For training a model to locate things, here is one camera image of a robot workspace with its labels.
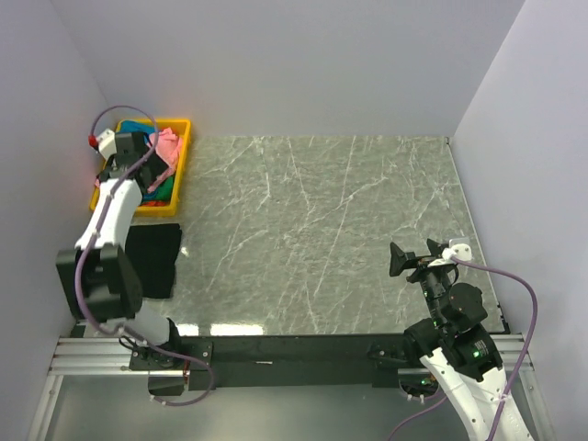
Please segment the pink t shirt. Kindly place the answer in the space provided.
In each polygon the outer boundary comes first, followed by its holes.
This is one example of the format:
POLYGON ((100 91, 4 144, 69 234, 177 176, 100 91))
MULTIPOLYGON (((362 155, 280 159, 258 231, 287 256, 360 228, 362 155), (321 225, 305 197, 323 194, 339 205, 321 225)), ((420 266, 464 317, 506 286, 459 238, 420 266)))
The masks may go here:
POLYGON ((150 151, 149 158, 129 176, 134 179, 143 193, 152 193, 167 178, 177 171, 188 138, 180 136, 171 128, 148 134, 135 130, 115 132, 104 130, 89 138, 94 147, 105 159, 103 171, 98 175, 100 183, 121 177, 137 161, 150 151))

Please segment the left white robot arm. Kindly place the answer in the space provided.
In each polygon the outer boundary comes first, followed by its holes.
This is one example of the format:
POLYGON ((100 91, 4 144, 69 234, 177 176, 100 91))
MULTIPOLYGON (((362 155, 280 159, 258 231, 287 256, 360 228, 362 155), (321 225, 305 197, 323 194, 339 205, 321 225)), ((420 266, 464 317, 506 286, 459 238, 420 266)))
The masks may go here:
POLYGON ((174 322, 143 303, 140 275, 125 252, 131 221, 160 164, 140 131, 104 131, 97 138, 106 164, 99 201, 81 238, 56 257, 64 295, 76 320, 107 336, 132 340, 159 367, 177 367, 184 347, 174 322))

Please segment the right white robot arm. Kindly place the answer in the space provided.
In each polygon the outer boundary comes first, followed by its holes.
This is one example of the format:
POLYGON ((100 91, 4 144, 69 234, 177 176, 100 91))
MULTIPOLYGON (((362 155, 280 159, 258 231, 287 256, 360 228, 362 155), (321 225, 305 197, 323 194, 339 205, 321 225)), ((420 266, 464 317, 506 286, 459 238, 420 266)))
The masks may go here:
POLYGON ((482 324, 488 313, 481 290, 458 279, 460 266, 475 266, 471 246, 464 239, 429 240, 427 248, 418 255, 390 244, 390 276, 407 272, 407 282, 421 287, 430 314, 405 330, 404 358, 433 375, 469 439, 532 439, 511 394, 525 357, 506 370, 482 324))

